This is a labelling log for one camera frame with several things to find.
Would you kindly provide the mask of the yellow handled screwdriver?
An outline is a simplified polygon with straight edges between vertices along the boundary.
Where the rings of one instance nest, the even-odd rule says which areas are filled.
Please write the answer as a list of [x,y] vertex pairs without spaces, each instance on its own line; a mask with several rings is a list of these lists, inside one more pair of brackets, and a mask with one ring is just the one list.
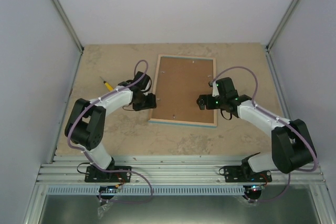
[[113,87],[110,83],[108,83],[107,81],[105,81],[105,79],[103,77],[100,77],[100,79],[102,80],[103,84],[106,86],[106,88],[109,90],[109,91],[112,91],[113,90]]

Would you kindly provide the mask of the teal wooden picture frame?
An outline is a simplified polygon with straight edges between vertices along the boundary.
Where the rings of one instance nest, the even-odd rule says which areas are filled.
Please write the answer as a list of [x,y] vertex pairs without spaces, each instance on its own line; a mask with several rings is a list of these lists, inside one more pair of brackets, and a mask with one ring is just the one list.
[[208,83],[216,75],[216,59],[211,57],[159,55],[152,92],[156,108],[149,122],[199,127],[217,127],[215,110],[200,110],[196,100],[211,94]]

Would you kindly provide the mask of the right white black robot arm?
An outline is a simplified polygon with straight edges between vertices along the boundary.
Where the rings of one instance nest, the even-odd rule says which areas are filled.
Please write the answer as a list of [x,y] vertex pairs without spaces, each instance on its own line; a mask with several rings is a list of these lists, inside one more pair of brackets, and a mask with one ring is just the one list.
[[220,110],[245,120],[271,138],[270,153],[245,157],[239,166],[225,166],[227,182],[271,180],[269,172],[289,174],[313,162],[316,151],[304,121],[278,117],[260,107],[247,95],[239,95],[231,78],[222,78],[210,85],[211,94],[201,94],[196,103],[200,110]]

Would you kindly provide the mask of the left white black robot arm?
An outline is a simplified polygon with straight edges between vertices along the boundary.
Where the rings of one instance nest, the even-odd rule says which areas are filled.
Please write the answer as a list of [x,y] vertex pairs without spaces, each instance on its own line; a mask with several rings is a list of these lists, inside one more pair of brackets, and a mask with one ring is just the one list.
[[65,136],[72,148],[86,155],[104,182],[112,180],[115,175],[114,159],[102,143],[106,117],[128,105],[133,111],[155,109],[155,94],[149,92],[151,85],[150,76],[138,71],[132,80],[119,83],[110,93],[93,100],[80,98],[73,105]]

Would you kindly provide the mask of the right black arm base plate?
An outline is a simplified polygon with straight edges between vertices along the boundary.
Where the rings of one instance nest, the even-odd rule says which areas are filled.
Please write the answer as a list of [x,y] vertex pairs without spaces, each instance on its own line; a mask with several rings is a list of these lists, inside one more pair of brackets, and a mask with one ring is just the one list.
[[218,170],[224,176],[227,183],[270,183],[272,182],[271,172],[253,172],[250,168],[240,166],[223,166]]

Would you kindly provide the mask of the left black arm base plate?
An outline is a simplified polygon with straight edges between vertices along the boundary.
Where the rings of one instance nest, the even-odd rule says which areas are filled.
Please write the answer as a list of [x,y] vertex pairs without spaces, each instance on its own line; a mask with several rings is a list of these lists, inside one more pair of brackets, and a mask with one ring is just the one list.
[[116,166],[116,173],[102,172],[93,165],[86,169],[86,183],[128,183],[131,179],[131,166]]

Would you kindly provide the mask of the aluminium rail platform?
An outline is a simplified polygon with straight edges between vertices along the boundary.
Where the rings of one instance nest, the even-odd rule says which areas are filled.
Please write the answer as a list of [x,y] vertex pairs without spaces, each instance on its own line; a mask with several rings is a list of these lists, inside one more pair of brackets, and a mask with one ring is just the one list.
[[[224,185],[218,173],[222,166],[241,164],[242,156],[224,155],[159,155],[115,156],[116,165],[131,166],[135,172],[130,183],[144,185]],[[83,185],[85,176],[77,172],[84,156],[55,156],[42,164],[36,179],[39,185]]]

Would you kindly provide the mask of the left aluminium corner post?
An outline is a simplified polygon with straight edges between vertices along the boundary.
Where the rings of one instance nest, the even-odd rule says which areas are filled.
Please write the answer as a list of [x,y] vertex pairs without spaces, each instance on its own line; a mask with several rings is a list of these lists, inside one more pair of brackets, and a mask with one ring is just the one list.
[[76,47],[78,48],[80,54],[83,54],[84,47],[82,43],[79,40],[79,37],[77,33],[75,32],[73,25],[71,24],[60,0],[51,0],[51,3],[56,9],[56,12],[58,13],[59,17],[61,18],[63,24],[65,25],[65,28],[67,29],[70,37],[72,38],[73,42],[75,43]]

